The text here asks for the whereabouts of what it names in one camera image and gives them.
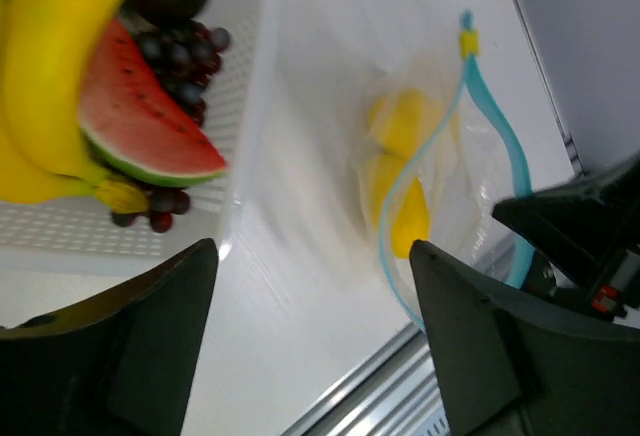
yellow object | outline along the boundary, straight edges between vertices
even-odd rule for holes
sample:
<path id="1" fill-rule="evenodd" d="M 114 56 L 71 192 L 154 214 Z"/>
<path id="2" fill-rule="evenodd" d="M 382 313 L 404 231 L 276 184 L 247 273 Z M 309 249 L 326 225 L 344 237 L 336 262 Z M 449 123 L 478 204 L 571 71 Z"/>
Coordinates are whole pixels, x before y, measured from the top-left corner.
<path id="1" fill-rule="evenodd" d="M 2 41 L 7 39 L 7 25 L 4 19 L 6 9 L 4 0 L 0 0 L 0 40 Z M 20 74 L 15 77 L 25 78 L 25 75 Z M 21 89 L 22 97 L 38 99 L 39 94 L 34 93 L 33 88 L 30 94 L 25 93 L 30 81 L 30 78 L 22 80 L 26 86 Z M 0 200 L 10 203 L 37 204 L 67 196 L 93 195 L 119 212 L 142 212 L 148 209 L 148 200 L 144 193 L 128 183 L 105 178 L 94 186 L 76 177 L 54 174 L 34 164 L 18 150 L 12 136 L 7 132 L 9 118 L 5 117 L 5 111 L 5 106 L 0 106 Z M 49 136 L 49 139 L 55 139 L 58 137 L 58 132 Z"/>
<path id="2" fill-rule="evenodd" d="M 366 162 L 365 178 L 369 196 L 371 220 L 376 228 L 380 225 L 380 214 L 387 193 L 400 175 L 405 161 L 392 154 L 381 153 Z M 409 186 L 404 201 L 391 227 L 391 247 L 399 259 L 409 259 L 409 251 L 416 239 L 429 237 L 429 212 L 427 202 L 418 179 Z"/>
<path id="3" fill-rule="evenodd" d="M 6 7 L 6 129 L 35 165 L 96 187 L 110 172 L 89 155 L 77 104 L 98 39 L 122 1 L 8 0 Z"/>
<path id="4" fill-rule="evenodd" d="M 368 127 L 386 151 L 408 160 L 443 116 L 438 101 L 419 89 L 407 89 L 395 98 L 384 96 L 376 101 L 369 112 Z"/>
<path id="5" fill-rule="evenodd" d="M 467 59 L 472 54 L 480 55 L 480 44 L 478 42 L 478 31 L 467 29 L 460 33 L 460 56 Z"/>

green watermelon rind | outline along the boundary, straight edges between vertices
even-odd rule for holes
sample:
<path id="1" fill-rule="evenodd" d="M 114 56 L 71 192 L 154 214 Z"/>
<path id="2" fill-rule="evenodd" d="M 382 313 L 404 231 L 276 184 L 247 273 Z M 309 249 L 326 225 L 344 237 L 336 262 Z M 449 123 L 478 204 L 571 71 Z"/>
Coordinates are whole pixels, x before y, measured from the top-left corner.
<path id="1" fill-rule="evenodd" d="M 106 148 L 102 147 L 94 138 L 91 137 L 88 132 L 85 132 L 85 135 L 91 146 L 93 147 L 96 154 L 106 161 L 110 166 L 114 167 L 118 171 L 130 176 L 138 181 L 142 181 L 147 184 L 152 184 L 154 186 L 166 187 L 166 188 L 187 188 L 189 186 L 195 186 L 196 184 L 206 183 L 207 181 L 211 181 L 212 179 L 219 178 L 220 176 L 224 176 L 227 172 L 226 167 L 224 169 L 220 169 L 214 171 L 212 173 L 206 173 L 202 175 L 200 173 L 198 176 L 191 175 L 172 175 L 172 174 L 162 174 L 156 173 L 150 170 L 145 170 L 140 166 L 136 166 L 128 161 L 120 159 L 114 156 L 113 152 L 110 152 Z"/>

yellow tab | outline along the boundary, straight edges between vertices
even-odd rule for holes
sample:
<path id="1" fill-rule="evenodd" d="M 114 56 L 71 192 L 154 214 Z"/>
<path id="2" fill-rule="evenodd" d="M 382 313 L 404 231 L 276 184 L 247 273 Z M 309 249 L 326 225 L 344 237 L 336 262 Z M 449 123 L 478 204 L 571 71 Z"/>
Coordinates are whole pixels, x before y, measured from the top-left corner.
<path id="1" fill-rule="evenodd" d="M 130 183 L 105 180 L 93 194 L 116 213 L 143 213 L 149 209 L 149 198 Z"/>
<path id="2" fill-rule="evenodd" d="M 472 54 L 476 56 L 480 54 L 478 31 L 475 29 L 462 31 L 460 33 L 460 56 L 462 56 L 462 59 L 467 59 Z"/>

gray wall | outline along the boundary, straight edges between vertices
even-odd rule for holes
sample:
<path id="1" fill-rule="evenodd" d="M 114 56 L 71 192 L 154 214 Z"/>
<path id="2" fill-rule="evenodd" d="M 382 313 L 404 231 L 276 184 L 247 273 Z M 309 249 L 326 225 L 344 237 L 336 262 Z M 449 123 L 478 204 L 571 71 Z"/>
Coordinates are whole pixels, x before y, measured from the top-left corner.
<path id="1" fill-rule="evenodd" d="M 640 150 L 640 0 L 520 0 L 587 169 Z"/>

white basket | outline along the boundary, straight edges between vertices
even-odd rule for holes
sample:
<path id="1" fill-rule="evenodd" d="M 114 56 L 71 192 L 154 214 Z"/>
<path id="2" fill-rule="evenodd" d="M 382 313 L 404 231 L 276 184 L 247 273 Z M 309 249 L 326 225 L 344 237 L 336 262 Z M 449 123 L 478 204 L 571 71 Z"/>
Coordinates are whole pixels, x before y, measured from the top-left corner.
<path id="1" fill-rule="evenodd" d="M 0 268 L 133 275 L 203 237 L 213 237 L 226 253 L 268 104 L 276 10 L 277 0 L 209 0 L 198 16 L 207 26 L 229 29 L 233 38 L 233 46 L 223 55 L 223 70 L 205 96 L 209 111 L 203 128 L 231 170 L 226 177 L 191 188 L 193 209 L 175 218 L 169 232 L 153 233 L 144 218 L 131 228 L 118 228 L 109 211 L 92 199 L 37 206 L 0 203 Z"/>

